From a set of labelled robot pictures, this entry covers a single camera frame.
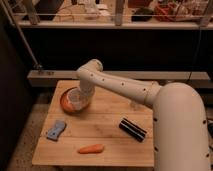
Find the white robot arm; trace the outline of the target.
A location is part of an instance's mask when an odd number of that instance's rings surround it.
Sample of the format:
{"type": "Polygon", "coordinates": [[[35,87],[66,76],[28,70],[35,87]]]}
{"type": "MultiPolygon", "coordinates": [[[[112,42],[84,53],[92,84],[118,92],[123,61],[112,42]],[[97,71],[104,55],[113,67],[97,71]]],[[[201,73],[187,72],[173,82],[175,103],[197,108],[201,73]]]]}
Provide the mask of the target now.
{"type": "Polygon", "coordinates": [[[97,59],[79,67],[77,76],[83,89],[93,84],[153,110],[154,171],[211,171],[205,107],[191,86],[105,74],[97,59]]]}

